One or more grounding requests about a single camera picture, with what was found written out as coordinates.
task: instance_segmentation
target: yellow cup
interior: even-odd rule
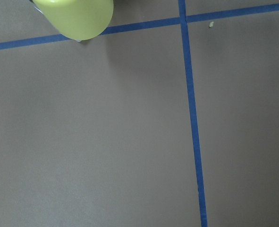
[[[102,33],[113,15],[113,0],[33,0],[64,36],[86,40]]]

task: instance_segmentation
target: horizontal blue line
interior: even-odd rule
[[[203,13],[186,17],[187,23],[279,11],[279,4]]]
[[[242,15],[273,12],[273,11],[279,11],[279,4],[191,15],[191,16],[186,17],[186,21],[187,21],[187,23],[192,23],[192,22],[198,22],[198,21],[204,21],[204,20],[219,19],[219,18],[226,18],[226,17],[236,17],[236,16],[242,16]],[[135,31],[135,30],[141,30],[141,29],[177,25],[177,24],[180,24],[179,17],[146,21],[146,22],[140,22],[140,23],[134,23],[134,24],[128,24],[128,25],[119,25],[119,26],[108,27],[108,28],[106,28],[106,30],[103,33],[101,33],[101,35],[108,35],[108,34],[113,34],[113,33],[128,32],[128,31]],[[0,43],[0,50],[15,48],[15,47],[22,47],[22,46],[37,45],[37,44],[53,43],[53,42],[64,41],[64,40],[69,40],[69,38],[67,38],[61,34],[48,35],[48,36],[29,38],[29,39],[22,39],[22,40],[15,40],[15,41]]]

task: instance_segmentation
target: gray floor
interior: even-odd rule
[[[110,25],[170,17],[116,0]],[[209,226],[279,227],[279,12],[209,22],[188,25]],[[0,1],[0,42],[57,33]],[[180,25],[1,50],[0,227],[201,226],[184,68]]]

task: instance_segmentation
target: blue line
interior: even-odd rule
[[[204,20],[214,20],[227,17],[237,17],[250,14],[267,13],[279,11],[279,4],[249,7],[243,9],[232,9],[213,13],[203,13],[197,15],[191,15],[186,17],[188,23],[204,21]]]
[[[103,31],[101,35],[108,35],[113,33],[128,32],[128,31],[135,31],[135,30],[162,27],[162,26],[177,25],[179,23],[180,23],[179,18],[175,17],[175,18],[153,20],[153,21],[140,22],[140,23],[134,23],[128,25],[112,26],[106,28],[106,30]],[[36,44],[53,43],[53,42],[64,41],[64,40],[70,40],[70,39],[59,34],[59,35],[49,35],[49,36],[23,39],[23,40],[16,40],[16,41],[0,43],[0,50],[21,47],[21,46],[30,46]]]
[[[207,227],[203,171],[202,171],[197,112],[196,112],[195,93],[194,93],[194,79],[193,79],[192,60],[191,60],[191,52],[190,52],[190,39],[189,39],[188,28],[186,23],[185,0],[178,0],[178,4],[179,4],[180,25],[181,25],[181,34],[182,34],[182,44],[183,44],[183,55],[184,55],[185,69],[186,69],[186,86],[187,86],[187,96],[188,96],[189,108],[190,108],[196,177],[197,177],[197,184],[198,184],[200,219],[201,219],[201,226]]]

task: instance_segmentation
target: small white debris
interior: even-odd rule
[[[212,21],[209,25],[209,27],[213,27],[214,26],[214,22]]]

